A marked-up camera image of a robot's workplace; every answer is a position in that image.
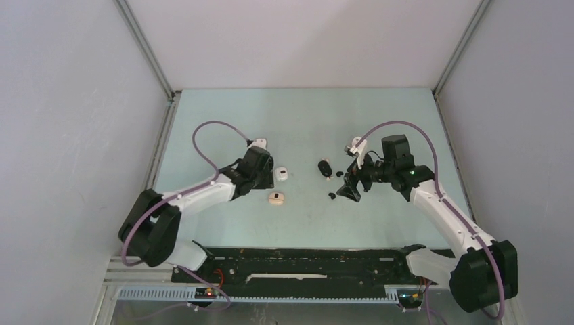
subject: purple cable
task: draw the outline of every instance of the purple cable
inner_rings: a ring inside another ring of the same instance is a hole
[[[426,311],[427,313],[431,313],[431,314],[433,314],[434,316],[438,317],[444,325],[448,325],[448,323],[447,323],[447,321],[445,320],[445,318],[444,318],[441,314],[439,314],[439,312],[436,311],[436,310],[428,309],[428,308],[421,308],[420,310],[418,310],[418,308],[414,308],[414,309],[406,309],[406,308],[405,308],[404,310],[405,310],[405,313],[414,313],[414,312],[417,312],[417,311]]]
[[[185,273],[191,275],[194,279],[196,279],[197,281],[205,284],[206,286],[208,286],[209,288],[212,288],[213,290],[217,290],[219,293],[221,293],[222,296],[225,297],[226,300],[226,304],[224,307],[218,307],[218,308],[205,308],[205,307],[199,307],[199,306],[195,306],[198,309],[201,310],[205,310],[205,311],[223,311],[227,308],[229,308],[229,306],[231,306],[231,298],[227,295],[227,293],[225,293],[225,291],[221,290],[220,288],[217,288],[216,286],[214,286],[213,284],[207,282],[206,280],[202,279],[200,276],[198,276],[197,274],[195,274],[194,272],[188,270],[185,267],[181,267],[179,266],[180,269],[182,269]]]
[[[125,311],[123,310],[123,308],[120,309],[120,313],[122,314],[122,316],[123,316],[124,318],[126,318],[126,319],[128,319],[128,320],[138,321],[138,320],[147,320],[148,318],[152,318],[152,317],[154,317],[154,316],[157,316],[157,315],[159,315],[160,313],[163,313],[164,311],[168,311],[168,310],[170,310],[170,309],[179,308],[179,307],[187,307],[187,303],[174,303],[173,305],[169,305],[169,306],[167,306],[167,307],[165,307],[165,308],[162,308],[162,309],[160,309],[160,310],[158,310],[158,311],[154,311],[153,313],[150,313],[150,314],[145,315],[145,316],[138,316],[138,317],[128,316],[128,315],[126,315],[126,313],[125,313]]]
[[[498,287],[498,301],[500,304],[499,309],[498,309],[498,315],[493,316],[493,315],[489,314],[487,311],[485,311],[484,309],[482,309],[483,313],[487,317],[492,318],[494,320],[501,320],[502,316],[504,316],[504,286],[502,284],[502,277],[500,275],[500,270],[498,269],[498,264],[496,263],[494,256],[492,256],[492,253],[488,249],[488,246],[486,245],[484,240],[480,237],[480,234],[478,234],[478,232],[469,224],[469,222],[467,222],[467,220],[465,220],[465,218],[454,208],[454,206],[448,200],[443,199],[443,193],[439,188],[439,160],[437,158],[437,152],[435,150],[435,146],[433,145],[433,142],[428,137],[428,135],[421,128],[419,128],[417,125],[415,125],[413,123],[410,123],[407,121],[388,121],[388,122],[376,125],[372,129],[370,129],[367,133],[365,133],[365,135],[361,138],[361,140],[359,140],[359,142],[357,142],[357,144],[355,146],[360,145],[365,139],[367,139],[367,137],[369,135],[371,135],[371,133],[375,132],[377,129],[384,127],[384,126],[387,126],[387,125],[392,125],[392,124],[402,124],[402,125],[407,125],[409,127],[414,128],[425,138],[426,142],[428,143],[428,146],[430,147],[430,150],[433,153],[433,163],[435,164],[434,165],[435,190],[437,191],[437,195],[441,199],[441,202],[443,202],[444,205],[447,206],[447,208],[449,208],[449,210],[452,211],[452,213],[454,213],[454,215],[466,226],[466,229],[468,229],[468,231],[477,239],[477,242],[479,242],[479,244],[481,245],[481,247],[485,251],[486,256],[488,257],[488,260],[489,260],[489,262],[492,266],[492,269],[494,271],[494,278],[496,279],[496,284]]]
[[[187,190],[184,190],[178,194],[174,194],[172,196],[169,196],[163,200],[161,200],[160,202],[158,202],[157,204],[155,204],[154,206],[152,206],[149,210],[147,210],[138,220],[137,222],[133,225],[133,227],[131,228],[131,230],[129,231],[128,235],[126,236],[126,239],[124,241],[124,244],[122,246],[122,253],[121,253],[121,257],[122,257],[122,263],[126,266],[135,266],[138,264],[143,263],[143,260],[139,260],[136,262],[128,262],[127,261],[127,249],[129,247],[129,243],[133,238],[133,235],[135,234],[135,232],[137,231],[137,229],[141,226],[141,224],[157,209],[159,209],[162,205],[166,204],[167,202],[175,199],[176,197],[178,197],[178,195],[186,195],[192,192],[195,192],[197,190],[201,190],[202,188],[205,188],[206,186],[208,186],[212,181],[215,181],[218,176],[219,176],[219,169],[217,168],[217,166],[215,165],[215,163],[213,161],[211,161],[209,158],[207,158],[207,156],[205,156],[201,150],[199,149],[197,143],[196,143],[196,135],[197,132],[204,126],[209,125],[209,124],[221,124],[221,125],[225,125],[227,127],[230,127],[231,129],[233,129],[237,134],[241,135],[241,137],[243,137],[243,139],[245,139],[246,141],[249,141],[249,139],[245,136],[245,134],[243,134],[243,132],[241,132],[239,129],[237,129],[236,127],[234,127],[233,125],[223,122],[223,121],[207,121],[207,122],[203,122],[200,125],[198,125],[196,127],[196,129],[193,132],[192,135],[192,143],[194,145],[195,150],[197,151],[197,153],[201,156],[201,158],[203,158],[209,165],[211,165],[211,167],[213,167],[213,169],[215,170],[215,175],[213,176],[213,178],[209,181],[206,181],[204,183],[201,183],[197,186],[194,186],[192,188],[189,188]],[[224,309],[227,309],[230,305],[231,305],[231,299],[230,297],[227,295],[227,293],[225,293],[223,290],[221,290],[220,288],[217,288],[216,286],[212,285],[211,283],[207,282],[206,280],[202,279],[200,276],[196,275],[194,272],[188,270],[185,267],[181,267],[179,266],[180,269],[182,269],[183,271],[185,271],[187,274],[189,274],[191,277],[195,278],[197,281],[207,285],[209,288],[212,288],[216,291],[218,291],[219,293],[221,293],[221,295],[223,295],[225,297],[225,300],[227,301],[227,304],[225,305],[225,307],[219,307],[219,308],[204,308],[204,307],[199,307],[199,306],[195,306],[195,308],[197,309],[201,309],[201,310],[205,310],[205,311],[222,311]],[[154,313],[151,313],[150,315],[146,315],[146,316],[142,316],[139,318],[133,318],[133,320],[144,320],[147,318],[151,318],[154,317],[155,315],[158,315],[166,310],[170,310],[172,308],[176,308],[176,307],[183,307],[183,306],[188,306],[187,303],[176,303],[174,305],[170,305],[168,307],[165,307],[164,309],[161,309],[159,311],[156,311]]]
[[[123,309],[120,309],[120,312],[122,313],[122,316],[124,316],[124,318],[127,318],[129,320],[133,320],[133,321],[138,321],[138,320],[147,320],[148,318],[152,318],[154,316],[157,316],[161,313],[163,313],[164,311],[168,311],[170,309],[173,308],[179,308],[179,307],[194,307],[194,309],[200,309],[200,310],[204,310],[204,311],[223,311],[227,308],[229,308],[229,306],[231,306],[231,298],[229,297],[229,295],[227,295],[227,293],[225,293],[225,291],[221,290],[220,288],[214,286],[213,284],[207,282],[206,280],[202,279],[200,276],[198,276],[197,274],[195,274],[194,272],[190,271],[189,269],[185,268],[185,267],[178,267],[179,269],[182,269],[185,273],[189,274],[191,277],[195,278],[197,281],[205,284],[206,286],[208,286],[209,288],[212,288],[213,290],[216,290],[217,292],[221,293],[221,295],[225,298],[225,302],[227,303],[224,307],[218,307],[218,308],[206,308],[206,307],[200,307],[197,305],[194,305],[193,303],[174,303],[173,305],[169,305],[165,308],[162,308],[158,311],[154,311],[153,313],[150,313],[148,315],[145,316],[138,316],[138,317],[131,317],[125,314]]]
[[[156,203],[154,206],[152,206],[149,210],[147,210],[138,220],[137,222],[133,225],[133,227],[131,228],[131,230],[129,231],[129,233],[126,236],[126,239],[124,241],[124,244],[122,246],[122,253],[121,253],[121,257],[122,257],[122,263],[126,266],[135,266],[138,264],[143,263],[144,261],[139,260],[136,262],[128,262],[127,261],[127,248],[129,247],[129,243],[131,242],[133,235],[135,234],[135,232],[137,231],[137,229],[141,226],[141,224],[157,209],[159,209],[162,205],[166,204],[167,202],[175,199],[178,195],[186,195],[192,192],[195,192],[197,190],[201,190],[202,188],[205,188],[206,186],[208,186],[212,181],[215,181],[218,177],[219,177],[219,169],[217,168],[217,166],[215,165],[215,163],[213,163],[213,161],[211,161],[209,158],[207,158],[199,149],[197,143],[196,143],[196,135],[197,132],[204,126],[209,125],[209,124],[221,124],[221,125],[225,125],[227,127],[230,127],[231,129],[233,129],[235,132],[237,132],[237,134],[241,135],[246,141],[248,141],[249,139],[245,136],[245,134],[243,134],[243,132],[239,131],[236,127],[234,127],[233,125],[226,123],[226,122],[222,122],[222,121],[207,121],[207,122],[203,122],[201,123],[199,126],[196,127],[196,129],[194,130],[194,133],[192,135],[192,143],[194,145],[195,150],[197,151],[197,153],[201,156],[201,158],[203,158],[208,164],[211,165],[211,167],[213,167],[213,169],[215,170],[215,175],[213,176],[213,178],[210,181],[206,181],[204,183],[201,183],[197,186],[194,186],[192,188],[189,188],[185,191],[182,191],[181,193],[177,193],[174,194],[172,196],[169,196],[163,200],[161,200],[160,202]]]
[[[428,323],[430,325],[433,325],[433,321],[431,320],[431,307],[430,307],[430,303],[428,302],[428,300],[429,300],[428,298],[430,296],[429,295],[430,292],[428,291],[428,288],[430,288],[430,287],[431,287],[431,281],[429,280],[426,283],[426,286],[424,286],[424,292],[425,292],[425,294],[424,294],[424,307],[426,309],[426,319],[428,320]]]

